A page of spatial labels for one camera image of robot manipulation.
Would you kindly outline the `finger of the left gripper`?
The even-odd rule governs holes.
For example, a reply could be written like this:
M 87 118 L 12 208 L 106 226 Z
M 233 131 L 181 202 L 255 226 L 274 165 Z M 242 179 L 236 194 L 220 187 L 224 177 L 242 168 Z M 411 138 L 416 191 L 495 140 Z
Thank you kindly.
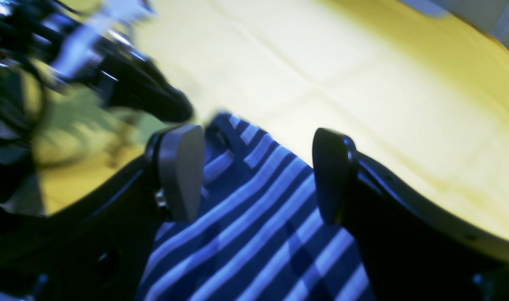
M 151 0 L 104 0 L 100 9 L 64 38 L 50 64 L 56 78 L 72 80 L 90 61 L 92 49 L 117 23 L 132 25 L 155 14 Z
M 187 122 L 194 109 L 151 60 L 107 56 L 99 65 L 98 95 L 106 108 L 144 111 L 162 122 Z

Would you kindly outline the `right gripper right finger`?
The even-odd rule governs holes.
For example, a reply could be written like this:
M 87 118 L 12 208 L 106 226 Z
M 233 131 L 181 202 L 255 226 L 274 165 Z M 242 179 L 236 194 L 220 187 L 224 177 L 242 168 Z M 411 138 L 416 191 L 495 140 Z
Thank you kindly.
M 509 301 L 509 240 L 440 207 L 354 141 L 318 128 L 319 212 L 356 241 L 379 301 Z

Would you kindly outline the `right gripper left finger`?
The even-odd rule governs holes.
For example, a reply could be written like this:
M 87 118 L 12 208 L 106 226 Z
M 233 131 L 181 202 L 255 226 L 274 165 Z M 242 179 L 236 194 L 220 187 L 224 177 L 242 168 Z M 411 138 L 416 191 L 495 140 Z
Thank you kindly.
M 145 153 L 49 217 L 0 207 L 0 301 L 132 301 L 165 222 L 199 214 L 204 130 L 159 131 Z

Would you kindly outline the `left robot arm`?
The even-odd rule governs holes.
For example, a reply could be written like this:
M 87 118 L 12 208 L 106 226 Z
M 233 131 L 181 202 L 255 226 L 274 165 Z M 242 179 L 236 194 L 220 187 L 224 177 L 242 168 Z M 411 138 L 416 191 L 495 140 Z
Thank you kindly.
M 193 106 L 132 39 L 149 0 L 103 0 L 83 22 L 61 0 L 0 0 L 0 207 L 44 211 L 32 141 L 51 109 L 48 90 L 90 88 L 107 108 L 185 122 Z

